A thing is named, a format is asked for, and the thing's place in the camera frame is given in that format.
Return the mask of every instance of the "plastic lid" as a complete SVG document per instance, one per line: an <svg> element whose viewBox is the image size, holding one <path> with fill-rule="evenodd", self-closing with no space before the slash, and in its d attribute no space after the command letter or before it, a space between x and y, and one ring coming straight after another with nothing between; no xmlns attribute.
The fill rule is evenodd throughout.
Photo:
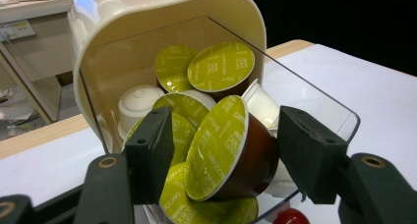
<svg viewBox="0 0 417 224"><path fill-rule="evenodd" d="M119 110L129 117L145 117L163 94L162 89L153 85L131 88L120 97Z"/></svg>
<svg viewBox="0 0 417 224"><path fill-rule="evenodd" d="M241 42L221 42L199 52L187 77L196 89L217 92L243 82L254 69L253 51Z"/></svg>
<svg viewBox="0 0 417 224"><path fill-rule="evenodd" d="M162 49L155 60L156 77L168 92L192 89L187 69L197 51L186 45L171 45Z"/></svg>
<svg viewBox="0 0 417 224"><path fill-rule="evenodd" d="M172 112L176 112L185 117L196 129L209 112L199 100L180 92L163 95L155 102L152 109L164 106L171 106Z"/></svg>
<svg viewBox="0 0 417 224"><path fill-rule="evenodd" d="M241 97L221 99L194 135L186 160L185 186L193 200L206 200L226 183L245 146L249 112Z"/></svg>
<svg viewBox="0 0 417 224"><path fill-rule="evenodd" d="M258 217L255 197L193 201L184 189L185 163L168 171L159 204L173 223L250 223Z"/></svg>

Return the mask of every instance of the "white table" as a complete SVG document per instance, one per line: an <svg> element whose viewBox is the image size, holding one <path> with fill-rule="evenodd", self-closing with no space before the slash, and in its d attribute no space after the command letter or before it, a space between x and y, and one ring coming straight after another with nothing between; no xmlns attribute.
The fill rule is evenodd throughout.
<svg viewBox="0 0 417 224"><path fill-rule="evenodd" d="M387 159L416 190L417 78L305 41L291 41L268 53L272 57L290 53L278 61L359 115L361 125L348 155L369 152ZM63 132L52 131L58 134L53 139L43 138L51 128L42 128L0 142L0 196L23 193L37 205L83 181L89 162L103 149L82 117L71 120L77 126L66 132L65 124L57 123ZM31 138L38 140L38 146L25 146ZM11 143L15 149L5 148ZM313 205L307 200L297 208L311 223L339 223L338 200L335 205Z"/></svg>

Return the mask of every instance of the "white plastic housing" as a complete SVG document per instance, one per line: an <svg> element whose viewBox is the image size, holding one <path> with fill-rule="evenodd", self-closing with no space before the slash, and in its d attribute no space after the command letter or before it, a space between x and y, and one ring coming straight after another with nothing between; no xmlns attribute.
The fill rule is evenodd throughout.
<svg viewBox="0 0 417 224"><path fill-rule="evenodd" d="M105 124L101 123L100 126L106 128L115 140L120 140L117 138L117 132L113 132L114 127L111 126L117 125L115 121L118 120L113 116L117 114L113 112L113 108L117 108L113 107L113 102L117 102L118 97L124 91L135 85L156 85L152 69L153 60L151 60L153 49L159 47L157 45L165 44L168 40L172 42L178 38L190 40L196 38L186 29L181 32L181 28L176 29L175 33L174 31L170 33L169 27L177 24L184 24L183 26L187 27L188 21L206 22L200 22L199 18L208 19L219 27L233 32L262 52L266 50L265 24L258 7L252 0L73 1L68 21L74 49L75 95L81 112L98 136L100 132L96 117L99 115L104 119ZM211 40L204 37L203 41L206 43L227 41L222 37L216 40L216 33L211 31L211 28L205 28L212 24L202 24L202 26L200 32L214 36ZM193 31L196 31L196 27L198 28L195 24L190 25ZM151 34L162 28L166 31L163 34L159 33L158 38ZM138 45L142 44L146 44L147 47L141 48L150 49L151 54L138 50ZM141 56L133 55L130 52L133 49L138 52L138 56ZM264 56L258 56L257 60L258 63L250 76L250 81L259 79L261 83ZM143 71L134 73L136 70L133 68L138 62L141 62L140 65L148 64L136 67ZM125 71L125 66L132 66L130 67L132 75L126 75L124 78L117 76ZM121 144L122 142L114 141L113 143Z"/></svg>

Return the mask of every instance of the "transparent plastic container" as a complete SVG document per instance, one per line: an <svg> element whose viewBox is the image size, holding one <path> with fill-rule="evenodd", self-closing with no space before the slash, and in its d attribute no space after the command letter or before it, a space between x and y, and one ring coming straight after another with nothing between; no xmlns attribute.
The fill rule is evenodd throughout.
<svg viewBox="0 0 417 224"><path fill-rule="evenodd" d="M123 139L118 133L118 101L123 93L137 85L157 85L154 61L159 51L170 45L188 45L197 51L223 41L246 43L255 54L256 64L249 77L263 84L263 71L274 68L273 84L265 90L279 105L302 109L346 141L359 127L359 117L325 92L270 58L247 40L209 17L199 17L138 35L88 48L79 75L81 87L89 99L98 134L108 152L121 152ZM294 189L288 197L258 196L259 218L254 223L271 223L276 213L301 200Z"/></svg>

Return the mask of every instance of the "red object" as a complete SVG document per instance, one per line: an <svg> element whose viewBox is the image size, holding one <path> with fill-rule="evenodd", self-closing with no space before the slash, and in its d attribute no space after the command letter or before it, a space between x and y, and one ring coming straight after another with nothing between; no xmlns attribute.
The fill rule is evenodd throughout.
<svg viewBox="0 0 417 224"><path fill-rule="evenodd" d="M310 224L310 221L301 211L290 207L279 213L272 224Z"/></svg>

